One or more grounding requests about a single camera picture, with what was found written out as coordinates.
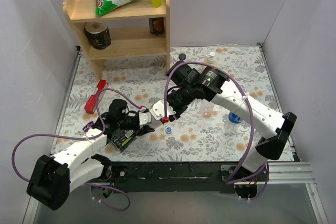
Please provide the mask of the blue white bottle cap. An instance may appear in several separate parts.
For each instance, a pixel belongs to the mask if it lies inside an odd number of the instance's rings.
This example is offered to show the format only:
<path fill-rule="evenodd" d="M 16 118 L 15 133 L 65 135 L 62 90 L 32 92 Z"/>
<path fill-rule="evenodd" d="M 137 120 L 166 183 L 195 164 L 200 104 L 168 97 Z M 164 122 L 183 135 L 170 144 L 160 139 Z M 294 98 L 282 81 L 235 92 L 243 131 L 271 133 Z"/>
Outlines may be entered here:
<path fill-rule="evenodd" d="M 171 127 L 166 127 L 165 131 L 167 134 L 171 134 L 172 133 L 172 128 Z"/>

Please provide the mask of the clear plastic bottle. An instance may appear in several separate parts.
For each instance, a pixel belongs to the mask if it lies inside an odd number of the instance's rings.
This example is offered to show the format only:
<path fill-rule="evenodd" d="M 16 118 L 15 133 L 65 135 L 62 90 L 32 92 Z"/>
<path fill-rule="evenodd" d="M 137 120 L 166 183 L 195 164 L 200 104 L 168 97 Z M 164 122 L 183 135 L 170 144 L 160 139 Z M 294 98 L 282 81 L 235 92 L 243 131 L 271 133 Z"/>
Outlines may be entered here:
<path fill-rule="evenodd" d="M 205 119 L 210 118 L 214 111 L 215 104 L 205 99 L 201 101 L 200 113 Z"/>

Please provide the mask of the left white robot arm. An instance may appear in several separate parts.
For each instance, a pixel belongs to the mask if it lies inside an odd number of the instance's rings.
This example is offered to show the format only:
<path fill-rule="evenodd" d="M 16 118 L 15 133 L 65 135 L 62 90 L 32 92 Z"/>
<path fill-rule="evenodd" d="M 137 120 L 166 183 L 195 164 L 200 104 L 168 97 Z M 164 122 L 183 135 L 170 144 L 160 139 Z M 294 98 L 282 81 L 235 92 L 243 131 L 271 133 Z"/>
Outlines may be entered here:
<path fill-rule="evenodd" d="M 71 144 L 52 157 L 41 156 L 34 167 L 27 193 L 52 210 L 59 209 L 69 194 L 89 182 L 110 182 L 111 161 L 96 151 L 109 143 L 129 144 L 137 134 L 154 130 L 160 119 L 157 109 L 141 107 L 129 111 L 125 100 L 114 99 L 108 112 L 102 114 L 86 133 L 83 141 Z"/>

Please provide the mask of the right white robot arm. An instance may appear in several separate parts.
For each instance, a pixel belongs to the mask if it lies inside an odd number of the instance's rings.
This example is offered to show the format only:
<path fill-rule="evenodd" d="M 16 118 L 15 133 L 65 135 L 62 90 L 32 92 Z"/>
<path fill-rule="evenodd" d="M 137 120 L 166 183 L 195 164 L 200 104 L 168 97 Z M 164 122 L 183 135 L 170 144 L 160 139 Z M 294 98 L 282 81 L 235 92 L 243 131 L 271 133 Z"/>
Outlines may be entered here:
<path fill-rule="evenodd" d="M 292 112 L 282 114 L 258 102 L 247 95 L 232 76 L 218 67 L 205 63 L 205 69 L 198 72 L 190 67 L 192 64 L 191 61 L 178 61 L 166 73 L 167 81 L 173 81 L 178 90 L 172 93 L 164 90 L 164 109 L 170 106 L 176 114 L 164 113 L 163 122 L 179 118 L 196 99 L 204 99 L 228 109 L 249 123 L 251 132 L 248 146 L 226 182 L 233 184 L 251 180 L 269 160 L 277 161 L 280 158 L 297 116 Z"/>

